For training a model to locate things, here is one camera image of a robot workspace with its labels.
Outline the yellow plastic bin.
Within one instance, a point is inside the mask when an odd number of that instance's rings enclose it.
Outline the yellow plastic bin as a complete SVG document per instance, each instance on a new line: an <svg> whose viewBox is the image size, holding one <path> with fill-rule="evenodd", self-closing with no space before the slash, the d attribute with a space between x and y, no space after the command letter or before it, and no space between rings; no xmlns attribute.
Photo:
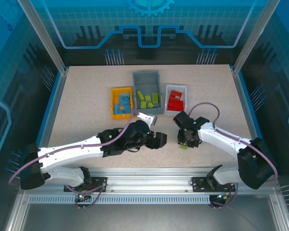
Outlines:
<svg viewBox="0 0 289 231"><path fill-rule="evenodd" d="M111 89L111 101L110 101L110 110L111 110L111 115L113 119L128 119L131 117L131 113L130 114L119 114L119 115L115 115L114 114L114 105L115 104L119 104L119 95L123 94L123 93L127 93L130 95L130 107L131 110L134 107L134 103L133 103L133 92L132 92L132 87L120 87L120 88L112 88Z"/></svg>

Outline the white plastic bin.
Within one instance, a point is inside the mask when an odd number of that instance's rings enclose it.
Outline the white plastic bin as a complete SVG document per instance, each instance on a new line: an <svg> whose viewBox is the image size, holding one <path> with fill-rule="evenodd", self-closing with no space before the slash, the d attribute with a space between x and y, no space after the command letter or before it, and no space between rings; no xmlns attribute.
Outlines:
<svg viewBox="0 0 289 231"><path fill-rule="evenodd" d="M184 111L187 111L187 86L186 85L178 85L178 84L167 84L166 85L166 99L165 99L165 107L164 107L164 114L168 116L175 116L181 111L168 111L167 104L169 101L169 95L172 90L182 92L181 101L184 101Z"/></svg>

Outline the light blue sloped lego piece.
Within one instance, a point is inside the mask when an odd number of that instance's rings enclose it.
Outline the light blue sloped lego piece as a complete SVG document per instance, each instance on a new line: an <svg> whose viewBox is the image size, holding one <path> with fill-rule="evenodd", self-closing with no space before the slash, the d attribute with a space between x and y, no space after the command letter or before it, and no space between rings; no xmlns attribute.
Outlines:
<svg viewBox="0 0 289 231"><path fill-rule="evenodd" d="M119 105L130 104L130 95L127 93L123 93L119 95Z"/></svg>

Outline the red square lego frame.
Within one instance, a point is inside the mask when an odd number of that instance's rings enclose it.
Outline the red square lego frame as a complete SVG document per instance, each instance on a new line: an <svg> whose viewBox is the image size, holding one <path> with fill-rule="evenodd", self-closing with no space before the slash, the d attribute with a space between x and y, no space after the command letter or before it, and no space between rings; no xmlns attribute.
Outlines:
<svg viewBox="0 0 289 231"><path fill-rule="evenodd" d="M182 92L172 90L169 95L169 101L180 101Z"/></svg>

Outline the grey plastic bin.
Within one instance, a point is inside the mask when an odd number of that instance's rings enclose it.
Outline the grey plastic bin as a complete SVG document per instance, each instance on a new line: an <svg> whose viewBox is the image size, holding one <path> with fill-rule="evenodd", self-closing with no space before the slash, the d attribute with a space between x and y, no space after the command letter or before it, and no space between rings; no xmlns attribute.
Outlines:
<svg viewBox="0 0 289 231"><path fill-rule="evenodd" d="M138 112L144 114L161 115L164 113L163 93L160 83L160 76L158 71L140 71L133 72L133 96L134 96L134 107ZM137 91L141 91L144 96L150 95L151 101L147 102L146 108L140 108L140 102L137 95ZM159 94L159 102L157 104L152 103L152 93L157 92ZM148 103L154 105L153 108L148 107Z"/></svg>

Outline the grey metal panel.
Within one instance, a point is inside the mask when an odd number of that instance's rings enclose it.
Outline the grey metal panel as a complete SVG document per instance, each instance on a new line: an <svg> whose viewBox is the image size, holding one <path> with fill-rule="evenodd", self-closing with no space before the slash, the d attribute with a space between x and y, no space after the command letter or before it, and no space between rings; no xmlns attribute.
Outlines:
<svg viewBox="0 0 289 231"><path fill-rule="evenodd" d="M21 231L278 231L266 200L207 205L30 205Z"/></svg>

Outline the wide aluminium base rail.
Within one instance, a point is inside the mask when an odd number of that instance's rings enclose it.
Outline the wide aluminium base rail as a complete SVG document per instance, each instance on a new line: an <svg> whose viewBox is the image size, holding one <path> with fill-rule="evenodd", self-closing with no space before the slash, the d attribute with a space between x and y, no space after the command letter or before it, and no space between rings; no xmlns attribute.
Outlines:
<svg viewBox="0 0 289 231"><path fill-rule="evenodd" d="M59 167L47 173L20 174L22 190L32 190L44 184L80 186L91 177L107 177L107 193L192 193L192 177L206 177L211 167L185 168L96 168Z"/></svg>

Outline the aluminium frame post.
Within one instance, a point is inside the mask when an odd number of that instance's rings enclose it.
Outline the aluminium frame post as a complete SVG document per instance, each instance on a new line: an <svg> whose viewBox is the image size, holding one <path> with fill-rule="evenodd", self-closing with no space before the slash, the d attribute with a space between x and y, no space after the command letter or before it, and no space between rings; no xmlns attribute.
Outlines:
<svg viewBox="0 0 289 231"><path fill-rule="evenodd" d="M66 73L66 66L59 52L57 51L50 35L48 34L47 29L45 28L42 20L40 19L37 11L35 10L33 4L31 3L30 0L17 0L17 1L21 6L22 10L24 11L26 17L30 21L32 27L34 28L36 34L41 40L44 48L46 49L53 63L55 64L56 68L61 74L64 75Z"/></svg>
<svg viewBox="0 0 289 231"><path fill-rule="evenodd" d="M243 46L234 66L233 66L233 74L238 75L239 71L243 67L245 61L250 55L252 49L254 48L256 42L258 41L260 35L263 33L267 23L269 22L271 16L273 15L275 9L277 8L280 0L268 0L265 5L261 15L259 16L257 22L251 34L249 35L247 42Z"/></svg>

